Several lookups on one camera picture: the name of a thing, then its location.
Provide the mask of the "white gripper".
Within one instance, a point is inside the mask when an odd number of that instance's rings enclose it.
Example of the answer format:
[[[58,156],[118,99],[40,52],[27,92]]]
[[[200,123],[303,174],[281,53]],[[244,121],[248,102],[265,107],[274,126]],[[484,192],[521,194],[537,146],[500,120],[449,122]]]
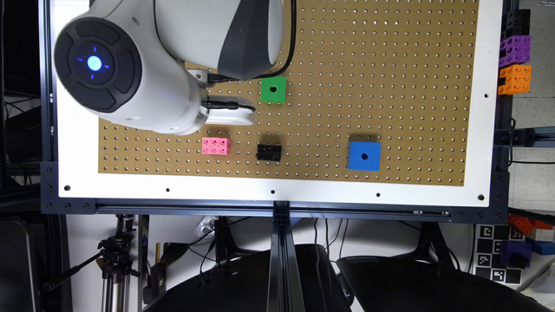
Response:
[[[208,125],[251,126],[256,108],[243,97],[211,95],[202,102],[208,109]]]

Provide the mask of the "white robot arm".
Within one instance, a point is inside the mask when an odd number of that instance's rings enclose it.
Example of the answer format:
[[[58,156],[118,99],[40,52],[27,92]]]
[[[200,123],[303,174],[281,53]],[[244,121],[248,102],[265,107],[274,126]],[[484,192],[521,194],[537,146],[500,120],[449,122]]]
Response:
[[[82,107],[115,124],[176,135],[250,126],[250,101],[208,89],[277,75],[296,21],[296,5],[278,0],[95,1],[60,31],[55,69]]]

